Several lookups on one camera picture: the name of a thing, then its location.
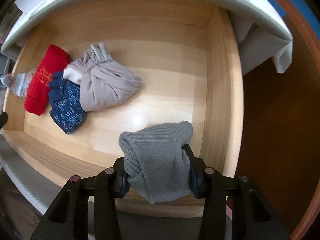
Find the grey ribbed knit garment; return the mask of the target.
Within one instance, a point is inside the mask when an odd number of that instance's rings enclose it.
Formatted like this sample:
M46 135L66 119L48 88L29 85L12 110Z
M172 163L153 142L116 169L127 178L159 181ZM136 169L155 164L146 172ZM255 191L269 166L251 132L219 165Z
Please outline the grey ribbed knit garment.
M119 136L128 182L150 204L170 202L190 193L190 160L183 146L192 136L193 127L187 121Z

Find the navy blue patterned underwear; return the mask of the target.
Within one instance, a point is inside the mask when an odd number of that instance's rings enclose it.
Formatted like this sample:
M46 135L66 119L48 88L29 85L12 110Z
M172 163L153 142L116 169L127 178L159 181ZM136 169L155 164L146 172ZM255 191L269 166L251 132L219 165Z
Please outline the navy blue patterned underwear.
M86 116L80 104L80 86L63 78L63 72L52 74L48 83L50 89L49 112L52 120L65 134L75 132Z

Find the wooden drawer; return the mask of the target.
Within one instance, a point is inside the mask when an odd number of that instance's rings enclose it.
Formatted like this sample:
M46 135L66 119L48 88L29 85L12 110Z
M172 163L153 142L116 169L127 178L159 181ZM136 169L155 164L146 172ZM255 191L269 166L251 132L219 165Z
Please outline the wooden drawer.
M227 11L202 0L79 0L29 27L14 73L38 66L50 44L73 59L103 41L143 80L127 103L89 113L66 135L48 112L27 113L7 92L1 161L16 187L45 212L74 174L95 176L123 155L122 132L188 121L193 153L224 176L238 162L244 114L241 64Z

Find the brown wooden chair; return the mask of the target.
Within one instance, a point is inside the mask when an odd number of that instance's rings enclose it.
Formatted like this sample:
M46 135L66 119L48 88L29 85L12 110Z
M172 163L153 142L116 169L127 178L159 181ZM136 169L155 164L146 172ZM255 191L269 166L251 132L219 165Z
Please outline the brown wooden chair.
M292 206L287 218L291 239L302 239L315 229L319 218L319 38L289 0L276 0L285 11L293 35L292 66L285 72L292 88L289 95L292 127L289 134L289 181Z

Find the taupe tied garment bundle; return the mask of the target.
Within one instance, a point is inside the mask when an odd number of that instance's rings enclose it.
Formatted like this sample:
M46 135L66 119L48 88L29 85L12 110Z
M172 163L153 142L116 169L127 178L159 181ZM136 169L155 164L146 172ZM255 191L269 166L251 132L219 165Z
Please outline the taupe tied garment bundle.
M68 64L63 78L80 86L80 105L85 112L122 105L142 84L140 77L112 58L103 42L91 44L82 58Z

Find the floral white small garment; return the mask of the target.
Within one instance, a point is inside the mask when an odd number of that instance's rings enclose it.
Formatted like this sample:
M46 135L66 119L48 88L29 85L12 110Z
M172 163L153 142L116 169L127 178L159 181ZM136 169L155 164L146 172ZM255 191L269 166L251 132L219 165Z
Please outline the floral white small garment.
M27 95L29 84L36 72L36 69L32 69L25 73L12 75L11 73L2 75L1 82L9 90L13 91L13 94L20 98L25 98Z

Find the red folded garment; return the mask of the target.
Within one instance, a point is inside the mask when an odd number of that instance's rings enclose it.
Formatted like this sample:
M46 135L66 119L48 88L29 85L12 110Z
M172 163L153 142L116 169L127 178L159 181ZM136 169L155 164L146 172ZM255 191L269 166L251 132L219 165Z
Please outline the red folded garment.
M52 74L62 72L71 62L70 55L60 47L51 44L29 82L24 100L24 109L31 114L42 115L48 103L48 83Z

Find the grey white nightstand cabinet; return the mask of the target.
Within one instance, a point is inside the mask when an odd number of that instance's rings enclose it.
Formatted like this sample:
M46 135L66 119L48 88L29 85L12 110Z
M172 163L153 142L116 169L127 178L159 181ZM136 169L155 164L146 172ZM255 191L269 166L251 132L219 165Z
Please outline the grey white nightstand cabinet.
M50 12L76 0L42 0L23 14L7 35L1 52L16 60L20 48L15 42L31 31ZM292 62L293 37L287 25L268 0L206 0L241 17L250 18L255 29L239 44L242 73L273 57L278 73L284 73Z

